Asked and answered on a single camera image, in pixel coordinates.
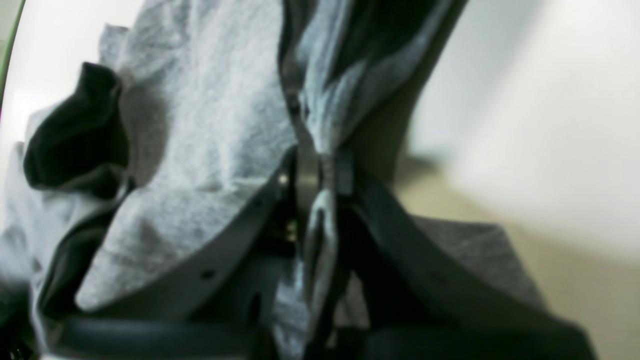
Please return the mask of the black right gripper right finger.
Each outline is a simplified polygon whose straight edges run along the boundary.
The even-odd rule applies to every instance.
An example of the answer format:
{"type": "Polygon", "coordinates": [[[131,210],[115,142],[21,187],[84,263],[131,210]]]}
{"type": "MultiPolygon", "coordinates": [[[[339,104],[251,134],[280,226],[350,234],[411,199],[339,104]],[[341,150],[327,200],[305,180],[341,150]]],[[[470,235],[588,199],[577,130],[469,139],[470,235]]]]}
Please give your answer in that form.
{"type": "Polygon", "coordinates": [[[306,153],[305,210],[308,354],[329,337],[342,272],[355,272],[371,323],[354,332],[362,358],[595,358],[577,326],[487,285],[447,255],[349,153],[306,153]]]}

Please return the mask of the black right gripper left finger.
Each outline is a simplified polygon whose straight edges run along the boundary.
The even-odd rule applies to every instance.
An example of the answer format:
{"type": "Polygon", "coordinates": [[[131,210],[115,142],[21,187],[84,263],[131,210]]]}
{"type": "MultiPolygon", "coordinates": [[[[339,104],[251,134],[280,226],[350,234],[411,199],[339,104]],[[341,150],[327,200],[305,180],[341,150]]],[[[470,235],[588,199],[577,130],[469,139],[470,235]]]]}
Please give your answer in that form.
{"type": "Polygon", "coordinates": [[[278,360],[285,305],[298,306],[303,236],[318,192],[311,145],[288,150],[217,237],[171,271],[93,312],[74,305],[91,244],[64,244],[45,292],[50,353],[72,360],[278,360]]]}

